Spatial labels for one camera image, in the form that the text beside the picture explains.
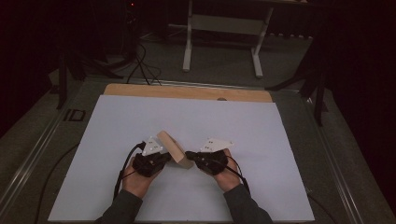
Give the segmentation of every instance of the black cable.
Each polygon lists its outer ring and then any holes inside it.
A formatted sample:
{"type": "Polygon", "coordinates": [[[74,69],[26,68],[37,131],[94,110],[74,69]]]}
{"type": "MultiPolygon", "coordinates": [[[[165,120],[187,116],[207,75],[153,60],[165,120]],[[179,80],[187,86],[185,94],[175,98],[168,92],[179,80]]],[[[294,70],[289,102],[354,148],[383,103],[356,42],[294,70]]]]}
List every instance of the black cable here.
{"type": "Polygon", "coordinates": [[[145,71],[143,70],[143,67],[142,67],[142,62],[143,62],[143,60],[141,60],[138,56],[136,56],[136,59],[137,59],[137,61],[139,62],[140,72],[142,73],[143,78],[146,80],[146,82],[147,82],[148,85],[149,85],[149,80],[148,80],[148,78],[146,77],[145,71]]]}
{"type": "Polygon", "coordinates": [[[123,173],[124,173],[124,170],[129,162],[129,159],[131,158],[132,154],[134,153],[134,151],[137,148],[140,148],[143,150],[143,148],[145,148],[145,145],[146,145],[145,142],[141,142],[141,143],[137,144],[136,146],[134,146],[134,148],[132,148],[131,151],[129,152],[129,154],[125,160],[125,163],[123,164],[122,169],[120,170],[119,177],[117,178],[116,186],[114,187],[113,201],[114,201],[114,199],[116,199],[117,195],[119,194],[121,180],[123,179],[123,173]]]}
{"type": "MultiPolygon", "coordinates": [[[[146,52],[147,52],[147,50],[146,50],[146,48],[142,45],[142,44],[140,44],[139,43],[139,46],[143,49],[143,51],[145,52],[145,55],[146,55],[146,52]]],[[[146,63],[144,63],[144,58],[142,58],[141,60],[141,63],[143,64],[143,65],[145,65],[146,66],[146,69],[148,70],[148,72],[152,75],[152,77],[153,77],[153,79],[151,80],[151,82],[150,82],[150,84],[152,84],[152,82],[154,81],[154,80],[156,80],[159,84],[160,84],[160,86],[162,85],[161,84],[161,82],[160,82],[160,80],[158,79],[158,76],[160,76],[161,75],[161,68],[159,68],[159,67],[154,67],[154,66],[151,66],[151,65],[148,65],[148,64],[146,64],[146,63]],[[158,76],[155,76],[152,72],[151,72],[151,70],[149,70],[149,67],[152,67],[152,68],[154,68],[154,69],[157,69],[157,70],[159,70],[159,75],[158,76]]]]}
{"type": "Polygon", "coordinates": [[[219,162],[219,161],[211,160],[211,159],[208,159],[208,158],[204,158],[204,159],[205,159],[206,161],[213,161],[214,163],[217,163],[217,164],[223,166],[224,168],[226,168],[227,170],[231,171],[232,173],[234,173],[235,175],[237,175],[239,178],[241,178],[242,183],[244,184],[244,187],[247,189],[248,194],[250,194],[250,188],[249,188],[249,186],[248,186],[248,181],[242,176],[242,174],[238,174],[238,172],[236,172],[233,168],[229,167],[228,165],[224,165],[224,164],[222,164],[222,163],[219,162]]]}
{"type": "Polygon", "coordinates": [[[159,76],[161,75],[161,73],[162,73],[161,68],[148,65],[148,64],[144,63],[143,61],[142,61],[142,64],[145,65],[146,69],[148,70],[148,72],[149,72],[149,73],[151,74],[151,76],[152,76],[152,80],[151,80],[150,84],[152,84],[154,81],[157,81],[158,84],[160,84],[160,86],[161,86],[162,83],[161,83],[161,81],[158,79],[158,77],[159,77],[159,76]],[[155,75],[151,72],[151,70],[149,69],[149,67],[154,68],[154,69],[157,69],[157,70],[159,71],[159,74],[158,74],[157,76],[155,76],[155,75]]]}
{"type": "Polygon", "coordinates": [[[314,201],[317,205],[319,205],[319,207],[330,217],[330,219],[332,220],[333,223],[338,224],[338,222],[336,221],[335,217],[329,212],[329,210],[327,210],[323,204],[321,204],[318,200],[316,200],[314,197],[312,197],[312,195],[310,195],[309,193],[307,194],[308,198],[310,198],[312,201],[314,201]]]}
{"type": "Polygon", "coordinates": [[[69,149],[62,155],[62,157],[61,157],[59,160],[56,161],[56,163],[52,166],[51,170],[49,171],[49,175],[47,176],[47,179],[46,179],[46,181],[45,181],[45,183],[44,183],[44,187],[43,187],[43,189],[41,190],[41,193],[40,193],[40,199],[39,199],[39,201],[38,201],[37,210],[36,210],[36,212],[35,212],[35,224],[37,223],[38,217],[39,217],[39,215],[40,215],[41,203],[42,203],[42,201],[43,201],[44,193],[45,193],[45,191],[46,191],[46,187],[47,187],[47,184],[48,184],[48,182],[49,182],[49,180],[50,180],[50,176],[52,175],[52,172],[55,170],[55,168],[56,168],[56,166],[59,164],[59,162],[61,162],[61,160],[63,160],[64,157],[65,157],[67,154],[69,154],[71,151],[73,151],[73,149],[75,149],[78,145],[79,145],[79,143],[77,143],[77,144],[75,144],[73,147],[69,148],[69,149]]]}
{"type": "Polygon", "coordinates": [[[226,156],[226,157],[227,157],[227,158],[230,158],[231,160],[233,160],[233,162],[235,162],[236,167],[238,167],[239,173],[241,173],[241,175],[242,175],[242,170],[241,170],[241,167],[239,167],[238,162],[236,162],[236,160],[234,160],[231,156],[226,156]]]}
{"type": "Polygon", "coordinates": [[[128,76],[128,79],[126,80],[126,84],[129,83],[129,80],[131,79],[132,75],[134,74],[134,72],[136,71],[136,69],[141,66],[141,62],[146,58],[146,48],[142,48],[143,49],[143,56],[142,59],[140,61],[137,61],[137,66],[134,68],[134,70],[132,70],[131,74],[128,76]]]}
{"type": "Polygon", "coordinates": [[[133,172],[129,173],[128,175],[123,176],[122,179],[124,179],[125,177],[127,177],[127,176],[129,176],[129,175],[134,174],[135,172],[136,172],[136,170],[134,170],[133,172]]]}

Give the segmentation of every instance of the white stand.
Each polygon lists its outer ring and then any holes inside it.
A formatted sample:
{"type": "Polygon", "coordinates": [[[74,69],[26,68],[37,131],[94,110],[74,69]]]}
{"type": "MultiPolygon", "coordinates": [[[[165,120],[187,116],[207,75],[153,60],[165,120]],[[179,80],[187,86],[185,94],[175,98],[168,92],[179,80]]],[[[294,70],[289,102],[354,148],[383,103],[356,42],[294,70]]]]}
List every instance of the white stand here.
{"type": "Polygon", "coordinates": [[[264,21],[197,15],[192,14],[192,0],[190,0],[189,17],[187,19],[187,44],[184,52],[183,71],[190,71],[192,48],[191,33],[192,29],[195,29],[244,35],[258,35],[259,41],[256,47],[252,49],[251,53],[256,77],[262,77],[262,66],[260,64],[259,52],[273,11],[273,7],[268,9],[264,21]]]}

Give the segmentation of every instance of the forearm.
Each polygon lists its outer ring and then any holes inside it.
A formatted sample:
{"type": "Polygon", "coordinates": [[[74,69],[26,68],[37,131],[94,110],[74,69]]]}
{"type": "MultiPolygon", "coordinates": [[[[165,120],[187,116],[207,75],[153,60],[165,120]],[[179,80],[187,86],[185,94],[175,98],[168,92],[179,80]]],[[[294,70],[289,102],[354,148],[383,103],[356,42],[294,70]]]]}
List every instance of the forearm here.
{"type": "Polygon", "coordinates": [[[234,223],[273,223],[268,213],[257,205],[243,185],[225,192],[224,198],[234,223]]]}
{"type": "Polygon", "coordinates": [[[134,223],[134,219],[139,212],[142,200],[132,193],[121,190],[111,206],[98,218],[95,223],[134,223]]]}

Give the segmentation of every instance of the table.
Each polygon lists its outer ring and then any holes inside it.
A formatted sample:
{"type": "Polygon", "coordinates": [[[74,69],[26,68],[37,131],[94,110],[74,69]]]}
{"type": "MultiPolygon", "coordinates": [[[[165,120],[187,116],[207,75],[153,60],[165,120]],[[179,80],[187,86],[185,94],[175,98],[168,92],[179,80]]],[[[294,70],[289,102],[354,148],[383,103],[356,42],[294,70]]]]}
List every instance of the table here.
{"type": "MultiPolygon", "coordinates": [[[[306,4],[305,0],[294,1],[294,0],[279,0],[278,3],[298,3],[306,4]]],[[[265,18],[262,21],[259,20],[248,20],[248,19],[237,19],[237,18],[225,18],[217,16],[207,16],[194,14],[192,12],[192,0],[189,1],[188,9],[188,20],[187,20],[187,44],[184,53],[183,71],[190,71],[191,64],[191,34],[192,29],[216,31],[216,32],[227,32],[234,34],[243,35],[257,35],[257,45],[251,49],[251,56],[253,60],[254,70],[256,77],[262,77],[262,65],[260,63],[259,52],[262,47],[262,41],[264,40],[271,16],[274,11],[274,6],[270,6],[265,12],[265,18]]]]}
{"type": "MultiPolygon", "coordinates": [[[[49,221],[98,218],[111,204],[118,170],[130,148],[162,127],[187,150],[200,147],[207,134],[230,137],[239,146],[231,152],[245,171],[253,198],[273,220],[313,220],[285,130],[271,102],[266,91],[109,85],[92,113],[49,221]],[[184,99],[167,98],[177,96],[184,99]],[[213,101],[218,98],[228,102],[213,101]],[[262,118],[255,119],[257,114],[262,118]],[[262,129],[263,122],[271,128],[262,129]],[[265,148],[255,146],[262,141],[265,148]]],[[[195,166],[184,170],[172,163],[153,182],[136,217],[138,222],[230,220],[212,178],[195,166]]]]}

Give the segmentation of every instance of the white table surface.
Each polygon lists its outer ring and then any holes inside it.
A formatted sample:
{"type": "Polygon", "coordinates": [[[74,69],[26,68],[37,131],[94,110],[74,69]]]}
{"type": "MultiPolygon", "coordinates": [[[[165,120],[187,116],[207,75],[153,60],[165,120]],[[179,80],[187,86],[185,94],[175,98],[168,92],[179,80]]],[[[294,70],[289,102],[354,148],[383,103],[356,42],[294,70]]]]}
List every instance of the white table surface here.
{"type": "MultiPolygon", "coordinates": [[[[89,221],[111,205],[132,147],[165,130],[185,150],[208,137],[231,140],[253,199],[274,221],[311,221],[288,137],[274,103],[102,95],[58,194],[49,221],[89,221]]],[[[137,222],[231,221],[214,179],[168,162],[150,186],[137,222]]]]}

